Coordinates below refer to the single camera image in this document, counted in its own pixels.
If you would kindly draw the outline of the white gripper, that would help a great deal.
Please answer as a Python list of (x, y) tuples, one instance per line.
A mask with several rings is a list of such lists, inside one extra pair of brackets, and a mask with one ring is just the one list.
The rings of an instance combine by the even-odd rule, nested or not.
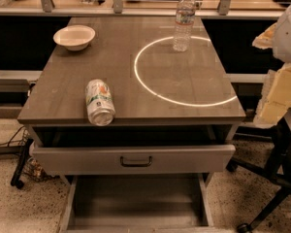
[(291, 4), (277, 23), (257, 36), (252, 46), (273, 48), (275, 58), (286, 62), (278, 71), (270, 70), (261, 91), (253, 123), (257, 127), (273, 127), (291, 108)]

